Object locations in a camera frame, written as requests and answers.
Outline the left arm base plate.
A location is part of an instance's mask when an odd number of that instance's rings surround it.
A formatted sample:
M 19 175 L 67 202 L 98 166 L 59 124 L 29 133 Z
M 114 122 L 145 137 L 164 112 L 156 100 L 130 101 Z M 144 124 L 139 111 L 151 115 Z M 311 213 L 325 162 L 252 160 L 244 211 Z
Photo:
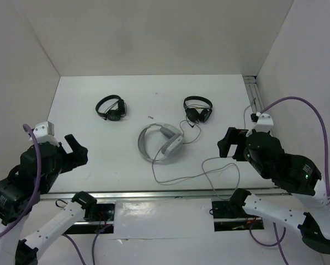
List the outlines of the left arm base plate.
M 114 233 L 115 204 L 98 203 L 87 210 L 81 221 L 73 224 L 67 235 L 91 235 L 104 229 L 101 234 Z

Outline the white grey headphones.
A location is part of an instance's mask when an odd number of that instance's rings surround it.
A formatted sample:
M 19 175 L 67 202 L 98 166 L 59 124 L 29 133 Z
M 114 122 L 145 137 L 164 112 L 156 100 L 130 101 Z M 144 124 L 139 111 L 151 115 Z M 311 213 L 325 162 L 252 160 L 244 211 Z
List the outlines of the white grey headphones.
M 156 158 L 151 158 L 146 151 L 145 136 L 147 130 L 154 127 L 158 127 L 159 132 L 168 139 L 167 142 L 160 148 L 159 152 L 163 156 L 159 160 L 157 160 Z M 184 144 L 183 134 L 173 125 L 166 123 L 149 124 L 140 132 L 137 141 L 140 154 L 148 162 L 163 162 L 168 158 L 173 157 L 182 148 L 183 144 Z

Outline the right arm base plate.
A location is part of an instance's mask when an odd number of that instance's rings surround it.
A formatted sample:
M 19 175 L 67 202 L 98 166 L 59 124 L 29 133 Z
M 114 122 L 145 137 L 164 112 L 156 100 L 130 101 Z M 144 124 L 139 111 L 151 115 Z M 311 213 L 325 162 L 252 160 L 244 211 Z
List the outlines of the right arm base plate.
M 249 230 L 251 225 L 253 225 L 253 230 L 264 230 L 262 218 L 235 210 L 229 201 L 212 201 L 209 214 L 214 219 L 216 232 L 244 231 Z

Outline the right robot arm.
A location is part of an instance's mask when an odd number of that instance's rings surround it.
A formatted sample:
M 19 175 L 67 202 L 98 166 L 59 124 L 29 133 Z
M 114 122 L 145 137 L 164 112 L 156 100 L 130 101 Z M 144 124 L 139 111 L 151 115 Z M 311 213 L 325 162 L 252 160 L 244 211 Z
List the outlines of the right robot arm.
M 248 190 L 238 188 L 230 197 L 229 210 L 234 216 L 258 215 L 301 235 L 309 248 L 330 255 L 330 197 L 322 175 L 307 157 L 286 153 L 278 138 L 268 132 L 230 127 L 218 141 L 219 154 L 226 158 L 236 145 L 236 161 L 247 161 L 264 178 L 298 199 L 306 208 L 296 211 L 263 201 Z

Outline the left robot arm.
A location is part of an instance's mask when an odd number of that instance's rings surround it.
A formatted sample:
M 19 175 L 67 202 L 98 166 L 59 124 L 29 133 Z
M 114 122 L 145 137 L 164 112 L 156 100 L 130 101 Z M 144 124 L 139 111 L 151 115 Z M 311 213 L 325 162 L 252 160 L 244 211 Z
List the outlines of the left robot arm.
M 47 194 L 60 174 L 84 166 L 88 150 L 73 135 L 65 136 L 72 149 L 59 142 L 35 141 L 20 156 L 20 164 L 0 181 L 0 264 L 37 264 L 48 247 L 80 219 L 97 215 L 97 200 L 81 191 L 43 227 L 22 238 L 21 232 L 34 205 Z

